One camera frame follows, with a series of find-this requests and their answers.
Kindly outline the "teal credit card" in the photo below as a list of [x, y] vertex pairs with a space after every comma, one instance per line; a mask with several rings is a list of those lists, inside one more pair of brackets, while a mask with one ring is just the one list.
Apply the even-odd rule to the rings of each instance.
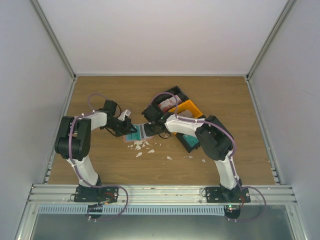
[[124, 140], [126, 142], [134, 142], [134, 141], [140, 141], [142, 139], [141, 137], [141, 131], [140, 131], [140, 125], [134, 124], [134, 127], [137, 129], [137, 133], [126, 135]]

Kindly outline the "pink card holder wallet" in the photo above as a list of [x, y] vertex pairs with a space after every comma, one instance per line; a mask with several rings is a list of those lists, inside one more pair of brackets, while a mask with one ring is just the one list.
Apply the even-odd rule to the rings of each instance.
[[136, 132], [130, 133], [128, 135], [125, 135], [123, 137], [123, 141], [125, 143], [131, 143], [131, 142], [137, 142], [137, 141], [146, 141], [146, 140], [151, 140], [153, 136], [147, 136], [145, 129], [144, 129], [144, 124], [134, 124], [134, 128], [136, 129]]

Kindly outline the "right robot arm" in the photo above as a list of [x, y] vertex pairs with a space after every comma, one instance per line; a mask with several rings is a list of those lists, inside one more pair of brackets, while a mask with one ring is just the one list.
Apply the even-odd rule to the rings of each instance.
[[232, 203], [239, 197], [242, 187], [233, 161], [236, 144], [232, 135], [215, 116], [184, 117], [173, 112], [164, 113], [153, 105], [149, 105], [141, 114], [148, 121], [143, 125], [148, 137], [162, 133], [180, 133], [197, 138], [204, 153], [215, 162], [223, 200]]

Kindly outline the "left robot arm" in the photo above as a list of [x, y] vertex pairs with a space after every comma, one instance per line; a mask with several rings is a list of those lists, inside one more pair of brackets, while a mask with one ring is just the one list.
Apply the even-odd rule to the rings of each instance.
[[55, 152], [71, 165], [79, 185], [87, 188], [85, 195], [92, 202], [102, 199], [103, 189], [89, 157], [91, 132], [107, 130], [117, 138], [137, 132], [130, 119], [131, 111], [126, 109], [117, 116], [117, 107], [116, 102], [106, 100], [103, 108], [98, 110], [62, 117], [54, 143]]

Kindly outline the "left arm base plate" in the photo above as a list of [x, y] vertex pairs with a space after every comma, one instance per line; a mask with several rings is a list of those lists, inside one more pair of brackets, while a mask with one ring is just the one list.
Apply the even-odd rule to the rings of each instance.
[[79, 185], [70, 200], [75, 203], [111, 204], [118, 201], [118, 187], [85, 187]]

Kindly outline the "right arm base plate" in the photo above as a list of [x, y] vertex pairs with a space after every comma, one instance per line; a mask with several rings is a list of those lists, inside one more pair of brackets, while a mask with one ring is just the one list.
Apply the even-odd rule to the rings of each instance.
[[204, 194], [208, 203], [250, 203], [251, 198], [247, 189], [238, 186], [232, 190], [223, 186], [211, 186], [204, 188]]

